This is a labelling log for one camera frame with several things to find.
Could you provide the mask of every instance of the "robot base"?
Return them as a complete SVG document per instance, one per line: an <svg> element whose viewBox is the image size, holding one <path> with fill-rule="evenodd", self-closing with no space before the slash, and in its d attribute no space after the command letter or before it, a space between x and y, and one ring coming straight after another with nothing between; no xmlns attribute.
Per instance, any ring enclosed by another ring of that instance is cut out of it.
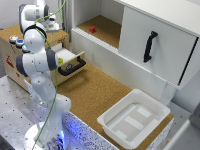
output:
<svg viewBox="0 0 200 150"><path fill-rule="evenodd" d="M39 123L39 126L42 127L44 125L44 122L40 122ZM32 150L33 149L33 146L35 144L35 140L34 140L34 137L38 134L38 128L37 128L37 125L33 125L25 134L25 137L24 137L24 150ZM69 137L66 136L65 134L65 140L64 140L64 143L65 143L65 147L67 148L68 145L69 145ZM45 145L44 147L42 146L39 146L38 143L35 144L35 148L34 150L49 150L49 147L47 145Z"/></svg>

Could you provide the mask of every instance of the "yellow object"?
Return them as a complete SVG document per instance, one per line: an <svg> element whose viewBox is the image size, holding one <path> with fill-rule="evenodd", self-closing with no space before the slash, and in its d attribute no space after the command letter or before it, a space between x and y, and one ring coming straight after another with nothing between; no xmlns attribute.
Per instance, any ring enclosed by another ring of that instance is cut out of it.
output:
<svg viewBox="0 0 200 150"><path fill-rule="evenodd" d="M58 63L59 63L59 65L62 64L62 63L63 63L63 59L62 59L62 58L59 58L59 59L58 59Z"/></svg>

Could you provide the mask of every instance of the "tiled floor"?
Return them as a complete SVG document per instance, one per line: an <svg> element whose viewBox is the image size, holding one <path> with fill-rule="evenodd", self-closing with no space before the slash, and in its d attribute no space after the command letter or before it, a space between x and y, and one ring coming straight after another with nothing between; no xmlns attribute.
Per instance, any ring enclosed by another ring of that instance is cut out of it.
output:
<svg viewBox="0 0 200 150"><path fill-rule="evenodd" d="M3 61L2 61L2 58L1 58L1 53L0 53L0 78L5 76L6 73L5 73L5 70L4 70L4 65L3 65Z"/></svg>

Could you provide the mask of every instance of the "cabinet handle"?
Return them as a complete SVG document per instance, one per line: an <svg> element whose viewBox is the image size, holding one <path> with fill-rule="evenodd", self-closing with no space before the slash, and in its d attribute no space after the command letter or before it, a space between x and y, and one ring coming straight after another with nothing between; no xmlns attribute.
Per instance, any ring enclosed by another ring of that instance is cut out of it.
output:
<svg viewBox="0 0 200 150"><path fill-rule="evenodd" d="M74 66L73 68L62 70L62 68L59 67L58 72L63 76L68 76L72 74L73 72L75 72L76 70L82 68L86 64L86 62L83 59L81 59L80 56L77 57L77 61L79 62L79 64Z"/></svg>
<svg viewBox="0 0 200 150"><path fill-rule="evenodd" d="M149 54L150 54L150 51L151 51L152 40L156 36L158 36L158 33L152 31L151 35L148 38L147 45L146 45L146 50L145 50L145 53L144 53L144 63L148 62L151 59L151 56Z"/></svg>

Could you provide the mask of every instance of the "white tray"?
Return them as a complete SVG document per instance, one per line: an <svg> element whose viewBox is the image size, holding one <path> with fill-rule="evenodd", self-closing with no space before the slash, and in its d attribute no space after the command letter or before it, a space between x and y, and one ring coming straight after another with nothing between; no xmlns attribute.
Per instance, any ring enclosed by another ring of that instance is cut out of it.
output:
<svg viewBox="0 0 200 150"><path fill-rule="evenodd" d="M169 113L169 108L135 89L97 120L118 144L135 149Z"/></svg>

